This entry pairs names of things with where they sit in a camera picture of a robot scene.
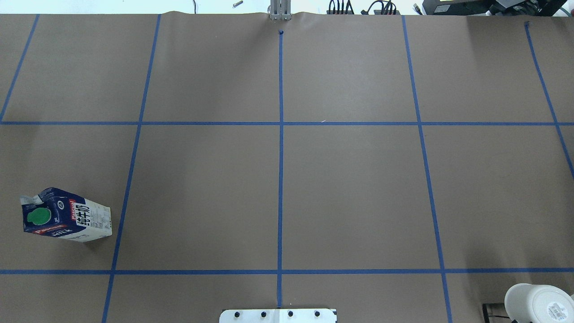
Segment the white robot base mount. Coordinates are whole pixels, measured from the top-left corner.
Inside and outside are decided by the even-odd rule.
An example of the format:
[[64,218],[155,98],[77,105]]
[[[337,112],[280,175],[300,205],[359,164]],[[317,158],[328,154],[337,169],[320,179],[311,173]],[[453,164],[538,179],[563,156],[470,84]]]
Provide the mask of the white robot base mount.
[[220,323],[337,323],[337,311],[328,308],[231,309],[222,311]]

